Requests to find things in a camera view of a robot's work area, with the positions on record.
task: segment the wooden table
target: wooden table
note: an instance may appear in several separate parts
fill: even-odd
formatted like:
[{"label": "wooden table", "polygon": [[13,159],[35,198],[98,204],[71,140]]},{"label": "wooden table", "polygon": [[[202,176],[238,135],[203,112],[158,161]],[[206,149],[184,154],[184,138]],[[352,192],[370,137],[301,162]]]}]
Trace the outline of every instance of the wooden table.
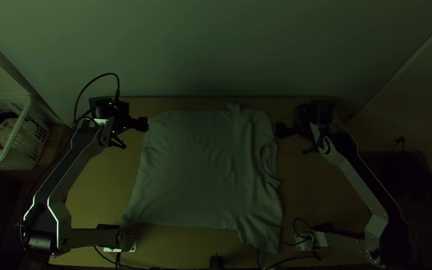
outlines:
[{"label": "wooden table", "polygon": [[[272,126],[276,121],[293,121],[293,108],[307,103],[302,98],[122,98],[130,103],[130,115],[153,117],[172,110],[224,110],[228,103],[266,111]],[[72,186],[66,206],[72,215],[73,228],[95,228],[97,224],[122,224],[140,164],[144,133],[129,130],[120,138],[125,150],[110,147],[95,156]],[[346,230],[362,231],[369,220],[369,211],[342,173],[322,155],[301,151],[310,146],[299,136],[278,140],[277,173],[283,205],[281,238],[294,242],[292,221],[296,217],[311,225],[330,222]],[[123,253],[121,263],[134,267],[193,269],[208,268],[209,257],[224,256],[226,268],[256,268],[256,249],[241,244],[237,232],[208,228],[144,225],[138,231],[136,252]],[[114,260],[114,253],[104,253]],[[295,247],[282,246],[278,255],[260,253],[262,267],[267,267],[294,255]],[[321,251],[322,260],[306,258],[286,263],[286,266],[327,266],[364,264],[359,255],[339,250]],[[51,264],[113,267],[92,247],[72,249]]]}]

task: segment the black cable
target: black cable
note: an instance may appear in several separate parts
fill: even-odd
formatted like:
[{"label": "black cable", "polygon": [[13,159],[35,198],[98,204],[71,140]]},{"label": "black cable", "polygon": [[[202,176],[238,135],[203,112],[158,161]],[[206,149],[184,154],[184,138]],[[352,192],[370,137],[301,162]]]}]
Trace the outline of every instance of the black cable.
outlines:
[{"label": "black cable", "polygon": [[297,246],[297,245],[302,244],[302,243],[304,243],[306,241],[309,241],[310,239],[311,239],[310,237],[307,237],[307,238],[304,238],[302,241],[299,241],[299,242],[296,242],[296,243],[286,243],[286,242],[283,242],[283,241],[279,241],[279,242],[281,244],[283,244],[283,245],[286,245],[286,246]]},{"label": "black cable", "polygon": [[275,262],[275,263],[271,264],[270,266],[266,267],[264,270],[274,268],[276,266],[279,266],[281,264],[284,264],[284,263],[287,263],[290,261],[299,260],[299,259],[307,259],[307,258],[316,258],[316,257],[314,255],[291,257],[291,258],[287,258],[287,259]]},{"label": "black cable", "polygon": [[94,83],[94,82],[97,81],[98,79],[101,79],[102,77],[109,76],[109,75],[112,75],[112,76],[116,77],[116,80],[117,80],[117,87],[116,87],[116,93],[114,94],[114,97],[115,97],[116,99],[119,99],[119,97],[120,97],[120,78],[118,77],[118,75],[116,75],[115,73],[109,72],[109,73],[104,73],[104,74],[101,74],[101,75],[97,76],[96,78],[94,78],[94,79],[92,79],[90,82],[88,82],[88,83],[87,83],[87,84],[86,84],[86,85],[81,89],[81,91],[79,92],[79,94],[77,95],[76,103],[74,104],[74,117],[73,117],[73,123],[74,123],[74,124],[76,124],[76,111],[77,111],[77,109],[78,109],[78,103],[79,103],[79,101],[80,101],[81,95],[83,95],[83,93],[84,93],[84,91],[86,90],[86,88],[88,88],[92,83]]},{"label": "black cable", "polygon": [[263,270],[261,268],[261,264],[260,264],[260,249],[259,248],[256,248],[256,262],[257,262],[257,268],[259,270]]},{"label": "black cable", "polygon": [[116,254],[116,263],[114,264],[114,268],[116,270],[118,270],[118,264],[120,264],[120,262],[121,262],[121,252],[118,252]]},{"label": "black cable", "polygon": [[147,270],[146,268],[133,267],[133,266],[129,266],[129,265],[121,264],[121,263],[116,262],[116,261],[112,261],[112,260],[106,258],[103,254],[101,254],[101,252],[100,252],[96,247],[94,247],[94,250],[99,254],[99,256],[101,256],[101,257],[102,257],[103,259],[105,259],[106,261],[108,261],[108,262],[114,264],[115,266],[126,267],[126,268],[137,269],[137,270]]},{"label": "black cable", "polygon": [[391,152],[394,151],[396,149],[396,147],[398,147],[398,145],[400,145],[400,143],[402,143],[402,149],[401,152],[405,151],[405,138],[404,137],[399,137],[396,139],[396,145],[394,145],[394,147],[391,149]]}]

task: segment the laundry basket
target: laundry basket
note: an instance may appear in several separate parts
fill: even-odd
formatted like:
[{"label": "laundry basket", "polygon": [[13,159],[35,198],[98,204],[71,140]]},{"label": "laundry basket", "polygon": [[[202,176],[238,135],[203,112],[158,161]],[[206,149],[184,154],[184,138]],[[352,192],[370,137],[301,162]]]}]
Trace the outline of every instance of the laundry basket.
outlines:
[{"label": "laundry basket", "polygon": [[0,97],[0,114],[19,117],[0,155],[0,170],[30,170],[38,162],[50,130],[30,95]]}]

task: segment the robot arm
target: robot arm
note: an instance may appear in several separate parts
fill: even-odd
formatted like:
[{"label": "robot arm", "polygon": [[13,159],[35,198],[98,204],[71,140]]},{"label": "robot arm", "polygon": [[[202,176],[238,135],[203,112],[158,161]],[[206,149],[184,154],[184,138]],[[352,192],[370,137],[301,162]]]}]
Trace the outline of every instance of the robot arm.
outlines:
[{"label": "robot arm", "polygon": [[[333,107],[331,101],[315,100],[295,109],[293,127],[276,123],[277,137],[300,135],[311,142],[311,148],[304,150],[304,154],[319,152],[329,163],[339,167],[371,212],[364,232],[336,229],[330,223],[312,227],[316,246],[360,254],[368,263],[380,268],[404,264],[411,252],[408,225],[391,195],[360,159],[351,135],[342,124],[334,121]],[[301,245],[300,250],[312,248],[309,241]]]},{"label": "robot arm", "polygon": [[117,98],[89,100],[94,127],[85,119],[71,139],[71,147],[33,197],[22,218],[22,241],[26,250],[62,255],[72,248],[100,246],[112,251],[130,252],[136,238],[117,225],[99,224],[94,229],[71,228],[66,196],[89,160],[106,147],[126,148],[118,135],[129,129],[148,130],[146,117],[129,116],[129,104]]}]

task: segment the power cord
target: power cord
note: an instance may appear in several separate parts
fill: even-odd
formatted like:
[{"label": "power cord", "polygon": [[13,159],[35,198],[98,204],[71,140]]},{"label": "power cord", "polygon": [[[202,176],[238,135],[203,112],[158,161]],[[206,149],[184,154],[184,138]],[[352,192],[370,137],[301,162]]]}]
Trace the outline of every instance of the power cord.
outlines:
[{"label": "power cord", "polygon": [[[308,226],[308,228],[309,228],[309,233],[310,233],[310,236],[303,236],[303,235],[301,235],[299,232],[298,232],[298,230],[296,229],[296,223],[298,222],[298,221],[301,221],[301,222],[303,222],[304,224],[306,224],[307,226]],[[284,264],[284,263],[287,263],[287,262],[290,262],[290,261],[294,261],[294,260],[300,260],[300,259],[307,259],[307,258],[316,258],[317,260],[321,260],[321,258],[316,254],[316,252],[315,252],[315,250],[317,250],[317,249],[319,249],[319,247],[317,247],[317,240],[316,240],[316,236],[315,236],[315,234],[311,231],[311,226],[310,226],[310,224],[308,223],[308,222],[306,222],[306,220],[304,220],[304,219],[302,219],[302,218],[300,218],[300,217],[297,217],[297,218],[295,218],[294,220],[293,220],[293,222],[292,222],[292,229],[294,230],[294,233],[297,235],[297,236],[299,236],[299,237],[301,237],[303,240],[301,240],[301,241],[299,241],[299,242],[296,242],[296,243],[287,243],[287,242],[284,242],[284,241],[279,241],[281,244],[284,244],[284,245],[287,245],[287,246],[297,246],[297,245],[299,245],[299,244],[302,244],[302,243],[304,243],[304,242],[306,242],[306,241],[309,241],[309,240],[313,240],[313,250],[312,250],[312,255],[305,255],[305,256],[294,256],[294,257],[289,257],[289,258],[286,258],[286,259],[284,259],[284,260],[281,260],[281,261],[278,261],[278,262],[275,262],[275,263],[273,263],[273,264],[271,264],[270,266],[268,266],[268,267],[266,267],[266,268],[262,268],[261,267],[261,263],[260,263],[260,249],[258,248],[258,249],[256,249],[256,262],[257,262],[257,267],[258,267],[258,269],[259,270],[268,270],[268,269],[271,269],[271,268],[274,268],[274,267],[276,267],[276,266],[279,266],[279,265],[281,265],[281,264]]]},{"label": "power cord", "polygon": [[392,148],[391,152],[393,152],[396,147],[398,147],[398,145],[400,145],[400,143],[402,144],[402,148],[401,148],[401,152],[405,151],[405,138],[404,137],[399,137],[395,140],[396,145],[394,145],[394,147]]},{"label": "power cord", "polygon": [[146,268],[139,268],[139,267],[133,267],[133,266],[129,266],[129,265],[124,265],[120,263],[121,260],[121,252],[118,252],[118,254],[116,255],[116,261],[112,261],[110,259],[108,259],[106,256],[104,256],[96,247],[94,247],[94,250],[99,254],[99,256],[101,256],[103,259],[105,259],[106,261],[114,264],[114,267],[116,267],[116,269],[118,269],[118,267],[126,267],[126,268],[130,268],[130,269],[137,269],[137,270],[147,270]]},{"label": "power cord", "polygon": [[115,73],[109,72],[109,73],[104,73],[104,74],[101,74],[101,75],[97,76],[96,78],[94,78],[91,81],[89,81],[88,83],[86,83],[86,85],[81,89],[81,91],[77,95],[76,103],[74,104],[74,114],[73,114],[73,124],[74,125],[77,125],[76,111],[78,109],[78,103],[80,101],[81,96],[85,92],[86,88],[88,88],[95,81],[101,79],[102,77],[106,77],[106,76],[114,76],[114,77],[116,77],[117,87],[116,87],[116,93],[114,93],[114,97],[116,99],[120,98],[120,78],[118,77],[118,75],[116,75]]}]

